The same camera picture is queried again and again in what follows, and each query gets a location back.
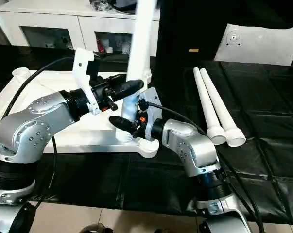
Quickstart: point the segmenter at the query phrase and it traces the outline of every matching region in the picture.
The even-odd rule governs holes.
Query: white plastic tube
[[[149,45],[151,38],[151,28],[157,0],[140,0],[137,3],[137,18],[135,21],[135,32],[133,34],[129,65],[127,71],[127,81],[141,79],[147,86],[144,79],[145,66],[149,59]],[[137,94],[126,97],[123,100],[121,116],[130,121],[135,120],[137,112]],[[116,129],[116,138],[120,141],[130,141],[133,137],[122,130]]]
[[[237,128],[233,118],[227,110],[223,100],[221,99],[217,89],[215,88],[211,78],[206,69],[200,70],[201,76],[204,80],[205,86],[211,98],[212,104],[219,117],[222,127],[226,133],[226,141],[230,147],[238,147],[245,143],[245,137],[242,131]]]
[[[207,135],[214,145],[223,144],[226,142],[224,129],[220,126],[218,117],[216,116],[210,96],[206,89],[205,83],[198,68],[193,69],[196,85],[199,93],[201,105],[204,110],[204,115],[207,123]]]

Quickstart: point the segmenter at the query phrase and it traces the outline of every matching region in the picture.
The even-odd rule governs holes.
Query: white pipe
[[[148,44],[147,47],[147,52],[146,52],[146,59],[145,59],[145,66],[144,66],[144,74],[143,74],[143,80],[144,80],[144,87],[143,89],[147,89],[147,84],[150,84],[152,81],[152,71],[151,71],[151,57],[150,57],[150,52],[151,52],[151,47],[150,44]]]
[[[199,98],[201,105],[204,110],[204,115],[207,123],[207,135],[211,139],[214,145],[223,144],[226,142],[226,136],[224,129],[220,126],[218,117],[216,116],[215,110],[213,108],[210,96],[207,92],[206,86],[204,84],[203,78],[199,72],[198,68],[193,69],[195,81],[199,93]]]
[[[245,137],[242,131],[237,128],[233,118],[227,110],[223,100],[221,99],[217,89],[215,88],[206,69],[201,69],[200,73],[203,77],[209,96],[212,100],[215,111],[226,132],[226,141],[230,147],[238,147],[245,143]]]
[[[151,28],[157,0],[139,0],[137,3],[137,18],[135,21],[135,31],[131,43],[129,65],[127,71],[127,81],[141,79],[144,86],[144,71],[151,38]],[[135,120],[137,113],[137,94],[126,97],[123,100],[121,116],[130,121]],[[133,137],[128,133],[116,129],[116,138],[120,141],[130,141]]]

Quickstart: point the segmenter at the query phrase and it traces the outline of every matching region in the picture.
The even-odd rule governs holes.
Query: black cloth
[[[73,55],[69,50],[0,46],[0,91],[18,67],[39,69]],[[126,71],[128,57],[102,59],[100,71]],[[206,123],[192,66],[164,64],[154,70],[153,85],[164,106]],[[293,224],[293,67],[204,62],[247,142],[217,149],[230,161],[259,206],[265,222]],[[71,70],[65,63],[54,70]],[[172,117],[166,113],[164,118]],[[52,174],[52,154],[39,162],[34,195],[38,200]],[[174,154],[160,147],[153,159],[135,153],[59,154],[55,183],[47,201],[73,205],[197,216],[193,187]]]

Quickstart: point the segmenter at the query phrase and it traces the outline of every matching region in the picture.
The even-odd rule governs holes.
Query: white tray
[[[99,72],[103,78],[119,73]],[[0,93],[0,119],[13,95],[21,83],[16,77],[7,84]],[[77,89],[72,71],[44,71],[23,90],[11,113],[25,109],[32,101],[56,91],[71,91]],[[108,121],[110,116],[120,116],[122,100],[116,102],[117,111],[107,110],[99,115],[86,114],[81,120],[54,137],[59,153],[79,152],[138,152],[144,157],[156,155],[159,143],[148,143],[145,140],[133,140],[122,143],[115,138],[115,127]],[[52,142],[45,147],[44,153],[53,153]]]

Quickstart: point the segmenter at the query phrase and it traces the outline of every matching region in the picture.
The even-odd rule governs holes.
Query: cabinet door
[[[134,19],[78,17],[87,50],[128,54]],[[152,22],[150,54],[156,56],[159,22]]]
[[[60,49],[85,48],[77,16],[1,12],[11,44]]]

